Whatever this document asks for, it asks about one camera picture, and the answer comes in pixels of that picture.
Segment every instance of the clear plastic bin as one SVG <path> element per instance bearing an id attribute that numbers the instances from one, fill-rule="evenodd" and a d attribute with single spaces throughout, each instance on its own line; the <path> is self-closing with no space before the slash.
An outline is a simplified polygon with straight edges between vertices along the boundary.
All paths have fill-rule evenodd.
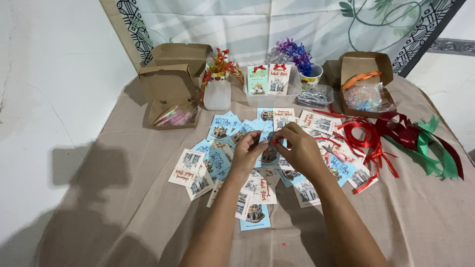
<path id="1" fill-rule="evenodd" d="M 316 107 L 316 108 L 325 108 L 329 104 L 333 103 L 334 101 L 333 88 L 331 88 L 330 86 L 317 85 L 316 89 L 309 92 L 309 94 L 314 94 L 316 92 L 321 92 L 322 94 L 324 94 L 326 96 L 326 101 L 320 100 L 317 97 L 312 97 L 309 95 L 304 97 L 305 92 L 302 92 L 298 96 L 298 100 L 297 100 L 298 105 Z"/>
<path id="2" fill-rule="evenodd" d="M 244 74 L 244 93 L 250 107 L 286 107 L 294 102 L 302 91 L 300 79 L 297 73 L 297 67 L 290 68 L 289 85 L 286 95 L 248 95 L 247 94 L 247 67 L 243 67 Z"/>

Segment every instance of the plastic container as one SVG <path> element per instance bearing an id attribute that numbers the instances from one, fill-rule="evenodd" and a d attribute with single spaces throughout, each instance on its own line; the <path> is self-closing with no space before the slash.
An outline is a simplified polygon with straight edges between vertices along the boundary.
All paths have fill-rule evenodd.
<path id="1" fill-rule="evenodd" d="M 247 67 L 244 67 L 244 93 L 250 107 L 286 107 L 292 104 L 302 91 L 297 68 L 290 68 L 289 85 L 286 95 L 248 95 L 247 94 Z"/>
<path id="2" fill-rule="evenodd" d="M 317 97 L 320 93 L 326 97 L 326 100 Z M 317 85 L 313 90 L 307 90 L 299 94 L 297 103 L 301 106 L 325 108 L 333 103 L 334 95 L 331 86 Z"/>
<path id="3" fill-rule="evenodd" d="M 203 104 L 207 110 L 228 110 L 231 106 L 231 83 L 210 81 L 205 89 Z"/>

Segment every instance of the scissors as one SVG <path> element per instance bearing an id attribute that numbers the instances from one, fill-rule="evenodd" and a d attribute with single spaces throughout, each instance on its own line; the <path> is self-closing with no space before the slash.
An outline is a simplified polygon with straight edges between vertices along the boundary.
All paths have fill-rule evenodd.
<path id="1" fill-rule="evenodd" d="M 327 151 L 327 153 L 325 153 L 325 155 L 323 155 L 323 160 L 326 161 L 327 167 L 330 166 L 330 155 L 331 154 L 335 155 L 335 157 L 337 159 L 339 159 L 341 162 L 348 162 L 348 157 L 345 154 L 343 154 L 341 152 L 332 151 L 332 149 L 330 148 L 330 145 L 328 145 L 328 147 L 323 146 L 323 148 Z"/>

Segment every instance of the open cardboard box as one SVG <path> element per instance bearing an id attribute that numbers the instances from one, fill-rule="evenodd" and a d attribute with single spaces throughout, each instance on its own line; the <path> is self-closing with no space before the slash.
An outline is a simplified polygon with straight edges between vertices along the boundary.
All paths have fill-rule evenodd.
<path id="1" fill-rule="evenodd" d="M 145 99 L 151 105 L 148 125 L 155 130 L 194 128 L 195 122 L 177 126 L 154 126 L 155 120 L 174 105 L 188 108 L 198 97 L 211 46 L 203 44 L 161 44 L 152 49 L 153 61 L 140 69 Z"/>
<path id="2" fill-rule="evenodd" d="M 350 78 L 360 73 L 370 71 L 380 71 L 380 76 L 371 77 L 366 80 L 370 84 L 382 82 L 384 86 L 390 83 L 392 77 L 392 64 L 388 55 L 378 52 L 347 52 L 340 57 L 342 65 L 341 86 Z M 389 103 L 394 104 L 389 91 L 384 88 L 382 98 L 387 99 Z M 343 91 L 340 90 L 340 100 L 342 103 L 343 114 L 349 116 L 363 116 L 367 118 L 379 118 L 380 112 L 370 112 L 349 108 L 343 97 Z"/>

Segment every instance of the curtain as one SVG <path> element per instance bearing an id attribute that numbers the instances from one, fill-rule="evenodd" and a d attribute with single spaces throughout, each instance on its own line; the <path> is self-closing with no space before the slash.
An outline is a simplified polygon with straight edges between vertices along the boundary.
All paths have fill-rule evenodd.
<path id="1" fill-rule="evenodd" d="M 289 37 L 314 63 L 377 51 L 399 74 L 422 56 L 456 1 L 463 0 L 119 0 L 117 8 L 145 63 L 152 47 L 167 42 L 229 49 L 241 65 L 279 62 L 275 47 Z"/>

